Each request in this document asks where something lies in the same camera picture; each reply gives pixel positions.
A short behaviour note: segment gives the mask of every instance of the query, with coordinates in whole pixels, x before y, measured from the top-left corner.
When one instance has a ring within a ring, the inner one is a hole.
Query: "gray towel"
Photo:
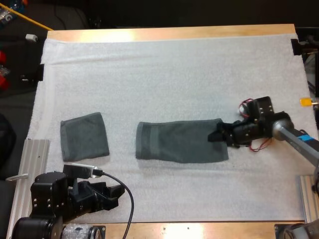
[[[64,161],[110,155],[100,112],[61,121],[60,133]]]
[[[136,158],[178,163],[211,163],[228,159],[225,142],[208,142],[221,119],[140,122],[136,134]]]

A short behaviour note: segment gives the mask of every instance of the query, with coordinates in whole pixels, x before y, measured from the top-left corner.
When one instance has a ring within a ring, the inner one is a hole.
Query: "table surface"
[[[132,42],[291,33],[296,33],[293,24],[275,24],[49,31],[47,37],[68,42]],[[294,223],[300,222],[133,223],[127,238],[274,239],[274,224]],[[106,238],[121,238],[125,227],[126,224],[106,224]]]

